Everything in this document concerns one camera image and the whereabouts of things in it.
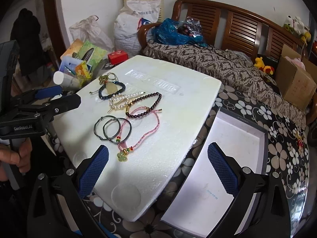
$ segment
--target sofa cushion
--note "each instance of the sofa cushion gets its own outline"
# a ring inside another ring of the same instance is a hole
[[[246,60],[236,52],[223,51],[213,46],[208,48],[194,45],[169,46],[150,40],[143,54],[215,77],[223,84],[232,86],[274,108],[297,126],[305,129],[305,113],[276,94],[262,77],[269,78],[274,84],[275,81],[254,67],[250,60]]]

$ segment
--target white plastic bag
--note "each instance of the white plastic bag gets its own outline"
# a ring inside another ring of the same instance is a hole
[[[157,22],[161,0],[141,1],[127,0],[115,20],[115,45],[117,50],[126,51],[134,56],[141,50],[137,32],[142,25]],[[152,39],[152,32],[147,33],[147,39]]]
[[[101,30],[97,23],[96,15],[89,16],[87,19],[81,20],[69,27],[74,40],[77,38],[85,42],[88,40],[93,45],[100,47],[108,52],[114,51],[114,44],[110,38]]]

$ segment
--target white cardboard tray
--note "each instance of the white cardboard tray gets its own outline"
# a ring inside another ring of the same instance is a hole
[[[98,79],[78,92],[80,107],[57,117],[53,126],[75,167],[91,157],[101,144],[108,147],[109,161],[95,185],[95,192],[121,217],[136,221],[154,203],[186,156],[210,112],[221,82],[183,66],[143,56],[135,56],[110,71],[125,83],[124,94],[140,91],[162,94],[157,106],[163,110],[159,113],[159,129],[129,154],[127,162],[118,161],[117,145],[101,141],[93,134],[96,121],[108,115],[110,109],[108,101],[101,101],[98,94],[89,94],[100,88]],[[151,106],[155,100],[156,97],[143,100],[133,108]],[[110,114],[125,117],[125,110]],[[133,129],[127,146],[134,145],[157,124],[153,114],[131,122]],[[98,125],[99,135],[103,124]],[[115,128],[116,124],[110,126],[109,133],[115,133]]]
[[[161,218],[179,230],[203,238],[213,230],[233,200],[207,157],[212,142],[241,167],[248,166],[255,173],[265,174],[267,163],[267,131],[220,108],[191,172]],[[237,233],[251,220],[249,215],[254,213],[253,203],[257,199],[254,194]]]

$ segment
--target finger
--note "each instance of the finger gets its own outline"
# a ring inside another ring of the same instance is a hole
[[[1,164],[0,165],[0,181],[7,181],[7,180],[8,180],[7,174],[5,173],[3,165]]]
[[[20,167],[19,171],[20,173],[27,173],[31,169],[31,164],[28,164],[26,166]]]
[[[20,156],[18,153],[13,152],[7,148],[0,147],[0,161],[8,164],[18,164],[20,161]]]
[[[25,157],[32,151],[32,143],[30,138],[26,138],[25,141],[19,147],[19,154],[21,157]]]
[[[26,166],[30,163],[31,154],[27,154],[25,157],[21,157],[19,163],[16,164],[17,167]]]

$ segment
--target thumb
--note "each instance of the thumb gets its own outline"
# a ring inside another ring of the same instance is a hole
[[[0,161],[16,165],[20,161],[18,153],[7,149],[7,147],[0,146]]]

